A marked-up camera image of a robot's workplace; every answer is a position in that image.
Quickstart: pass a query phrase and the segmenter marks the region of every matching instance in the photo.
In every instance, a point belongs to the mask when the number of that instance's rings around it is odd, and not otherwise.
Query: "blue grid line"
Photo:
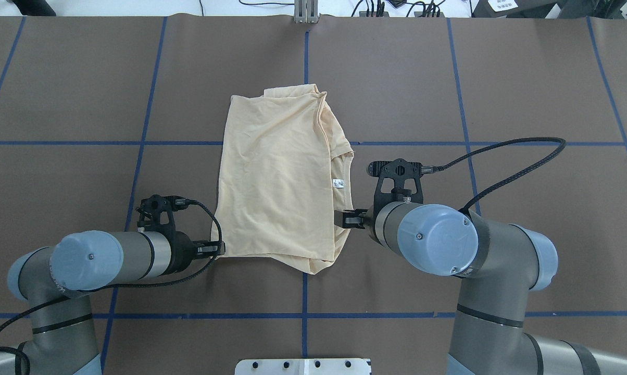
[[[18,47],[18,41],[20,40],[21,31],[24,28],[25,22],[26,22],[26,17],[22,17],[22,20],[20,22],[20,27],[18,28],[18,33],[15,35],[15,40],[13,40],[13,45],[10,48],[10,52],[8,53],[8,58],[6,60],[6,64],[4,65],[4,71],[1,72],[0,92],[1,92],[2,85],[4,85],[4,79],[6,78],[8,67],[10,66],[10,62],[12,61],[13,55],[15,54],[15,49]]]
[[[502,141],[469,141],[471,146],[488,146]],[[465,146],[466,142],[459,141],[349,141],[355,146]],[[223,141],[0,141],[0,145],[213,145],[221,146]],[[591,146],[591,147],[625,147],[624,142],[567,142],[568,146]],[[549,146],[550,142],[528,142],[516,143],[509,146]]]
[[[163,40],[166,35],[166,25],[168,24],[168,17],[163,17],[163,24],[161,25],[161,37],[158,42],[158,51],[156,52],[156,62],[154,63],[154,74],[152,75],[152,87],[149,89],[149,100],[147,101],[147,110],[145,113],[144,126],[142,127],[142,138],[140,140],[140,150],[137,153],[137,162],[135,162],[135,174],[133,174],[133,184],[131,186],[131,195],[128,201],[128,210],[126,212],[126,222],[123,226],[124,232],[128,231],[130,227],[131,218],[133,214],[133,204],[135,200],[135,188],[137,187],[137,179],[140,175],[140,166],[142,166],[142,156],[145,149],[145,141],[147,140],[147,131],[149,130],[149,117],[152,114],[152,102],[154,101],[154,91],[156,90],[156,79],[158,78],[158,67],[161,62],[161,52],[163,51]],[[107,358],[107,349],[109,347],[109,338],[112,333],[112,323],[114,321],[114,310],[116,308],[117,296],[119,294],[118,288],[114,288],[112,291],[112,299],[109,307],[109,316],[107,317],[106,334],[103,343],[103,351],[101,352],[101,369],[105,369],[105,363]]]
[[[471,152],[471,140],[469,138],[469,130],[466,126],[466,110],[464,110],[464,101],[461,97],[461,82],[459,81],[459,69],[457,69],[457,54],[455,53],[455,40],[452,36],[452,22],[449,18],[445,19],[447,21],[447,37],[450,40],[450,53],[452,54],[452,69],[455,73],[455,86],[457,87],[457,100],[459,101],[459,115],[461,116],[461,128],[464,132],[464,142],[466,143],[466,152],[467,154]],[[475,182],[475,170],[473,169],[473,161],[471,161],[471,157],[469,157],[469,173],[471,174],[471,188],[473,189],[473,196],[478,195],[478,185]],[[482,212],[480,211],[480,203],[475,203],[475,211],[478,212],[478,215],[482,216]]]
[[[309,83],[309,31],[304,33],[304,84]],[[302,272],[302,358],[309,357],[309,275]]]
[[[9,319],[18,313],[0,312],[0,319]],[[527,311],[527,318],[571,318],[571,317],[625,317],[627,310],[591,311]],[[266,312],[266,313],[115,313],[94,314],[95,319],[113,320],[233,320],[233,319],[451,319],[454,312]]]
[[[592,26],[592,19],[587,16],[587,26],[589,28],[589,36],[592,38],[592,46],[594,46],[594,55],[596,56],[596,62],[598,63],[598,69],[601,73],[601,78],[603,79],[603,84],[606,87],[607,97],[609,98],[610,105],[612,106],[612,111],[614,112],[614,118],[617,121],[617,126],[619,126],[619,131],[621,133],[621,138],[623,139],[623,143],[626,146],[627,153],[627,136],[626,130],[623,128],[623,123],[621,122],[621,116],[619,116],[619,110],[617,110],[617,104],[614,101],[614,95],[612,95],[612,90],[609,87],[609,82],[607,81],[607,76],[605,74],[605,69],[603,68],[603,62],[601,61],[601,55],[598,52],[598,46],[596,45],[596,36],[594,35],[594,26]]]

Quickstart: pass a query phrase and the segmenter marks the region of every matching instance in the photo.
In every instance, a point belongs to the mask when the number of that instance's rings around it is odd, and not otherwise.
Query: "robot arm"
[[[33,340],[16,347],[28,358],[32,375],[100,375],[90,293],[185,270],[194,259],[223,254],[223,242],[193,242],[175,230],[173,212],[197,204],[182,197],[143,199],[139,232],[89,231],[65,237],[18,259],[8,286],[32,308]],[[168,216],[161,223],[161,215]],[[26,363],[0,352],[0,375],[23,373]]]
[[[627,358],[523,332],[530,290],[549,285],[558,266],[554,244],[515,224],[423,204],[419,178],[428,167],[403,159],[374,161],[370,209],[338,211],[343,228],[364,228],[418,270],[463,278],[448,355],[448,375],[627,375]],[[381,193],[384,178],[395,188]],[[404,189],[416,181],[416,192]]]

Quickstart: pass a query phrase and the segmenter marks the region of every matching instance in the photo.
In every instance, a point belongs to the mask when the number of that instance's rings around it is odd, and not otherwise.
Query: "folded cloth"
[[[269,257],[315,274],[339,256],[350,230],[334,225],[334,211],[353,209],[353,149],[326,95],[316,85],[233,95],[215,213],[226,257]]]

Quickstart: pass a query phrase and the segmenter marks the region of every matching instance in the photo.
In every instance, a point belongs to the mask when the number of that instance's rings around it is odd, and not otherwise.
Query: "paper label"
[[[501,12],[504,10],[514,9],[518,7],[515,0],[487,0],[490,3],[490,7],[494,9],[494,12]]]

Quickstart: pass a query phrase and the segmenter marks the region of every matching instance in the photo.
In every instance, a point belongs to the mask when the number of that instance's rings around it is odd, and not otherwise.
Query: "beige t-shirt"
[[[339,256],[349,230],[334,225],[334,211],[353,209],[353,150],[326,95],[316,85],[233,95],[215,214],[225,256],[270,257],[311,274]]]

